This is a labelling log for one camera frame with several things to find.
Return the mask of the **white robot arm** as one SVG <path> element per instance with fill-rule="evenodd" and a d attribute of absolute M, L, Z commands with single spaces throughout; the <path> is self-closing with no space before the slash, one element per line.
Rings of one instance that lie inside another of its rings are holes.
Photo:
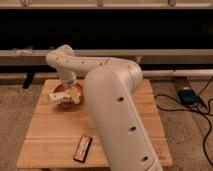
<path fill-rule="evenodd" d="M 140 66 L 115 57 L 77 56 L 68 45 L 46 55 L 61 83 L 85 75 L 83 94 L 111 171 L 163 171 L 132 93 L 143 80 Z"/>

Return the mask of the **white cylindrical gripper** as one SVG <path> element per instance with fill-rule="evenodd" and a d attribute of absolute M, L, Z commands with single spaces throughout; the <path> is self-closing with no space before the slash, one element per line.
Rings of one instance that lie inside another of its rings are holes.
<path fill-rule="evenodd" d="M 71 101 L 74 104 L 80 103 L 80 93 L 76 87 L 73 87 L 77 83 L 76 74 L 73 71 L 63 72 L 59 75 L 61 83 L 66 87 L 71 87 L 66 89 L 66 92 L 71 96 Z"/>

